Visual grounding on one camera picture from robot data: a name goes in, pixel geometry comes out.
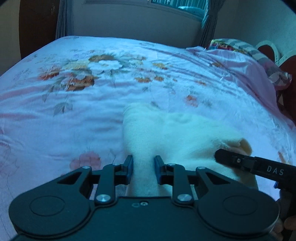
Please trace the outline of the person's right hand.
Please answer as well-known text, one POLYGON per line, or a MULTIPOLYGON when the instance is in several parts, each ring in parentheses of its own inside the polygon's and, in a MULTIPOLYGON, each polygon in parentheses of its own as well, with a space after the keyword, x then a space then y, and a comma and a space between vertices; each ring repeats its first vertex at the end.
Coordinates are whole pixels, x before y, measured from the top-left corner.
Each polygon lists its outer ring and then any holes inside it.
POLYGON ((276 222, 275 227, 273 228, 273 235, 278 240, 283 240, 282 232, 284 229, 286 230, 292 230, 295 231, 295 216, 288 217, 284 222, 282 222, 280 219, 276 222))

